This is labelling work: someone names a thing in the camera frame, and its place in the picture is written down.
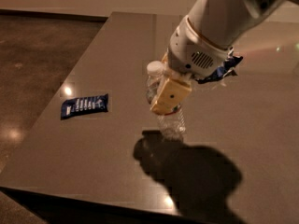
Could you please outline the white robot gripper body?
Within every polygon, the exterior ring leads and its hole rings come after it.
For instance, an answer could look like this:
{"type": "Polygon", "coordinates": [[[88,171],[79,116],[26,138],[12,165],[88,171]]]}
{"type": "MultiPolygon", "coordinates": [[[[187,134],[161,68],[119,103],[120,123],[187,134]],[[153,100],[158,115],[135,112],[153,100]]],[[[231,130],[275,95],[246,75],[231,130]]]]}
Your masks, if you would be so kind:
{"type": "Polygon", "coordinates": [[[167,48],[168,65],[181,74],[209,77],[227,58],[228,49],[219,49],[197,34],[185,16],[171,35],[167,48]]]}

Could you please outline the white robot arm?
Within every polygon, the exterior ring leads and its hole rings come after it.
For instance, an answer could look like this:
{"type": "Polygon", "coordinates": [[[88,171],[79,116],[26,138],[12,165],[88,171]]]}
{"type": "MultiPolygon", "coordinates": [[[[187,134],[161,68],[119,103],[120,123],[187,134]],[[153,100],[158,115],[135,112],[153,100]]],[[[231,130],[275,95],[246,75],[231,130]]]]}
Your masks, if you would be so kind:
{"type": "MultiPolygon", "coordinates": [[[[171,35],[164,76],[150,104],[158,115],[172,113],[191,93],[192,79],[207,79],[219,66],[238,63],[234,42],[270,16],[285,0],[197,0],[171,35]]],[[[299,0],[287,0],[299,4],[299,0]]]]}

